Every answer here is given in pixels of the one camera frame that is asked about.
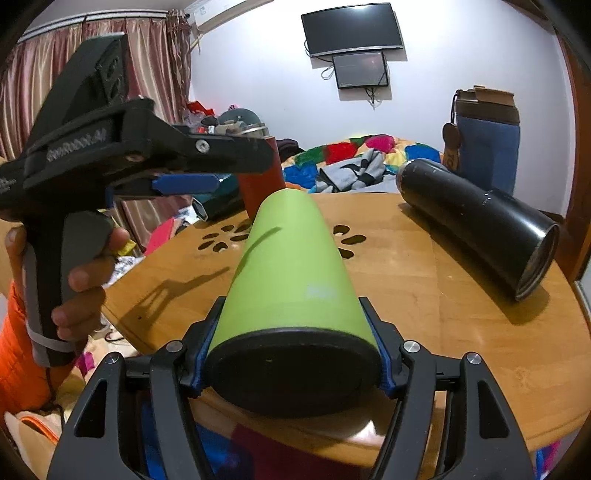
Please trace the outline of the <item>person's left hand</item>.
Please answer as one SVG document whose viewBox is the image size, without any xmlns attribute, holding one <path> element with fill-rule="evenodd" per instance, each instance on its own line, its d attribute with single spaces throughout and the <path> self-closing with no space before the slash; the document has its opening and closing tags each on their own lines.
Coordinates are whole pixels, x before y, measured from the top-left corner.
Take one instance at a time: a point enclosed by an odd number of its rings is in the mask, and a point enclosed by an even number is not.
<svg viewBox="0 0 591 480">
<path fill-rule="evenodd" d="M 53 309 L 52 322 L 58 337 L 64 341 L 85 344 L 87 338 L 100 327 L 101 308 L 105 301 L 103 285 L 111 278 L 118 253 L 128 242 L 129 234 L 115 227 L 106 247 L 90 263 L 77 266 L 68 275 L 68 285 L 75 296 Z M 26 231 L 23 226 L 11 228 L 5 237 L 5 247 L 12 270 L 16 295 L 24 300 L 23 258 Z"/>
</svg>

